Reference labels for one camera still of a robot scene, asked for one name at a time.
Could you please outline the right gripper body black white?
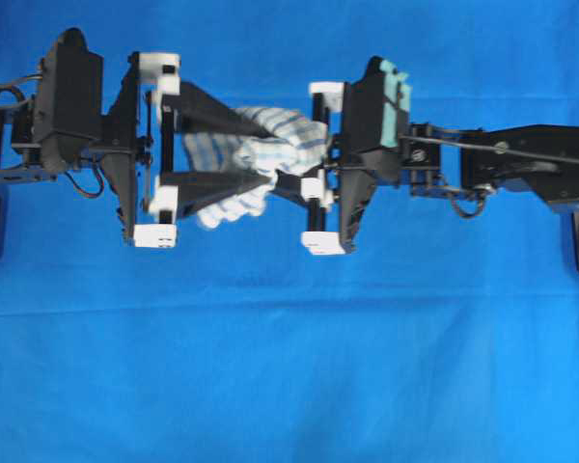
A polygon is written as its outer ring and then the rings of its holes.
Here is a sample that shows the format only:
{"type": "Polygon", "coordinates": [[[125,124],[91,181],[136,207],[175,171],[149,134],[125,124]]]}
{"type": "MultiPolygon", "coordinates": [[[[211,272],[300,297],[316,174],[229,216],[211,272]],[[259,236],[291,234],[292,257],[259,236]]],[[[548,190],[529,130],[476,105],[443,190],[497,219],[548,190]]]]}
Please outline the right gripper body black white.
{"type": "Polygon", "coordinates": [[[397,186],[407,158],[407,148],[388,149],[380,145],[384,76],[380,70],[366,73],[355,83],[320,81],[310,85],[315,119],[319,120],[321,93],[342,91],[344,109],[338,141],[327,148],[321,164],[339,200],[324,208],[321,179],[302,180],[302,195],[308,201],[308,229],[301,242],[313,255],[346,255],[355,250],[354,238],[372,195],[380,183],[397,186]]]}

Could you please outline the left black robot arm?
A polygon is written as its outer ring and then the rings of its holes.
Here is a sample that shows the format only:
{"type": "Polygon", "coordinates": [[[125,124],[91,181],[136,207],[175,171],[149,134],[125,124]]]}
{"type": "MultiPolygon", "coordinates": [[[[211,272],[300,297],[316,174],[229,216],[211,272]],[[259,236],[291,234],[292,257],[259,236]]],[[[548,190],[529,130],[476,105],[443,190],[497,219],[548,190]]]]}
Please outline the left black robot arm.
{"type": "MultiPolygon", "coordinates": [[[[179,218],[267,182],[255,173],[176,172],[175,136],[264,130],[182,81],[178,55],[136,52],[128,62],[109,110],[101,104],[102,59],[83,48],[50,51],[32,75],[33,95],[18,82],[0,85],[0,186],[90,169],[118,198],[126,243],[170,248],[179,218]]],[[[1,208],[0,198],[0,236],[1,208]]]]}

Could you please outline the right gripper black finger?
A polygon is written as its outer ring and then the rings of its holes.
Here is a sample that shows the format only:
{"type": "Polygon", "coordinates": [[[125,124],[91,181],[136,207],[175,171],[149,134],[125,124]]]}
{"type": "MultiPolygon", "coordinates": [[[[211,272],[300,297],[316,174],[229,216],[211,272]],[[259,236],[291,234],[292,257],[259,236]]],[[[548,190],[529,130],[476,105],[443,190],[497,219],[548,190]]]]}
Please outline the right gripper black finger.
{"type": "Polygon", "coordinates": [[[338,136],[330,131],[330,115],[341,115],[344,109],[344,94],[342,91],[321,93],[321,110],[319,114],[319,124],[322,133],[326,136],[327,145],[335,145],[338,136]]]}
{"type": "Polygon", "coordinates": [[[294,204],[306,208],[308,201],[302,195],[302,180],[307,177],[315,177],[322,180],[324,186],[324,196],[320,204],[324,208],[331,208],[332,204],[339,200],[339,192],[337,189],[332,189],[327,179],[328,172],[321,166],[316,166],[309,170],[302,177],[287,174],[280,170],[275,172],[277,181],[272,194],[286,199],[294,204]]]}

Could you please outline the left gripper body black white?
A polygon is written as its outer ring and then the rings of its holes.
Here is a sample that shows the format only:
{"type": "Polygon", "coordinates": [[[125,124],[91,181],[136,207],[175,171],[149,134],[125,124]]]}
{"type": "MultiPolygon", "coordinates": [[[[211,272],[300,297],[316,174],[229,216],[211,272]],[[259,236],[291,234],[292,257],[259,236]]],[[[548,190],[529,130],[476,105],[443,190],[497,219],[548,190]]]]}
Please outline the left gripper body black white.
{"type": "Polygon", "coordinates": [[[103,138],[109,143],[100,169],[119,201],[118,216],[124,240],[139,248],[172,248],[177,241],[178,188],[155,185],[151,195],[152,134],[137,134],[140,104],[163,121],[162,97],[179,94],[180,57],[172,53],[133,53],[121,91],[103,119],[103,138]]]}

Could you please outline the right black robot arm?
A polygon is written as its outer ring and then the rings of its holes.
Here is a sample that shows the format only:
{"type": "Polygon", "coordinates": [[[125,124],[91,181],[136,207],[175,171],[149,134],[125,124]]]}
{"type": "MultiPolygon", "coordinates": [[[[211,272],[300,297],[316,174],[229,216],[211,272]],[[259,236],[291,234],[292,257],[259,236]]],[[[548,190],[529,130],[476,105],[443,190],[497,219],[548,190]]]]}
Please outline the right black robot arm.
{"type": "Polygon", "coordinates": [[[313,253],[354,251],[362,216],[379,186],[448,201],[472,219],[499,189],[532,192],[579,229],[579,127],[534,124],[504,130],[447,129],[409,120],[411,88],[386,61],[354,83],[316,82],[313,116],[341,116],[320,164],[281,174],[275,194],[308,211],[313,253]]]}

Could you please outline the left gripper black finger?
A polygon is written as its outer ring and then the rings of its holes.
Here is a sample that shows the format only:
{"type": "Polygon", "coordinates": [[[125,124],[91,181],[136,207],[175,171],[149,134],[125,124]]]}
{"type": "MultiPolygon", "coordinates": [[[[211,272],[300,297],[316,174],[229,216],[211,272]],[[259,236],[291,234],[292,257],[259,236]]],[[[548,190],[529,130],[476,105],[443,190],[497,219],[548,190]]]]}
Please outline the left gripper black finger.
{"type": "Polygon", "coordinates": [[[267,138],[270,132],[226,106],[191,82],[181,81],[178,95],[165,94],[161,108],[176,113],[175,131],[180,134],[215,133],[267,138]]]}
{"type": "Polygon", "coordinates": [[[160,175],[161,186],[178,188],[178,220],[234,195],[267,185],[270,177],[251,172],[173,172],[160,175]]]}

